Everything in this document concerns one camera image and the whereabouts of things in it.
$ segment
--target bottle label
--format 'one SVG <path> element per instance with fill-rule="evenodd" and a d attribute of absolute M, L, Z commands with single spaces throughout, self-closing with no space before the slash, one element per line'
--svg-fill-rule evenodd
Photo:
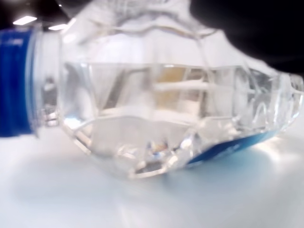
<path fill-rule="evenodd" d="M 208 161 L 210 159 L 218 158 L 224 155 L 228 155 L 242 149 L 245 149 L 254 144 L 265 141 L 276 134 L 277 131 L 270 131 L 266 133 L 255 134 L 252 136 L 235 139 L 228 142 L 222 142 L 217 145 L 212 146 L 207 149 L 205 152 L 201 153 L 197 157 L 193 158 L 188 162 L 188 164 L 192 164 L 195 162 L 203 162 Z"/>

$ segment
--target clear plastic bottle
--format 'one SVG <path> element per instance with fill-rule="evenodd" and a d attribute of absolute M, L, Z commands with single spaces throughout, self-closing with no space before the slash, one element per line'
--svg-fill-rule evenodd
<path fill-rule="evenodd" d="M 301 77 L 242 55 L 192 18 L 187 0 L 94 0 L 61 34 L 0 38 L 2 55 L 18 46 L 24 60 L 17 96 L 5 90 L 10 102 L 0 99 L 0 136 L 60 125 L 101 167 L 129 178 L 261 142 L 302 105 Z M 2 87 L 14 87 L 5 79 L 16 64 L 0 62 Z M 14 112 L 21 117 L 3 130 Z"/>

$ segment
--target bottle cap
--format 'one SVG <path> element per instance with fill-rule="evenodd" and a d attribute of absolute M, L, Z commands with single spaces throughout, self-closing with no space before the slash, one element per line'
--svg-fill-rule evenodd
<path fill-rule="evenodd" d="M 32 29 L 0 31 L 0 137 L 31 134 L 28 90 L 32 88 Z"/>

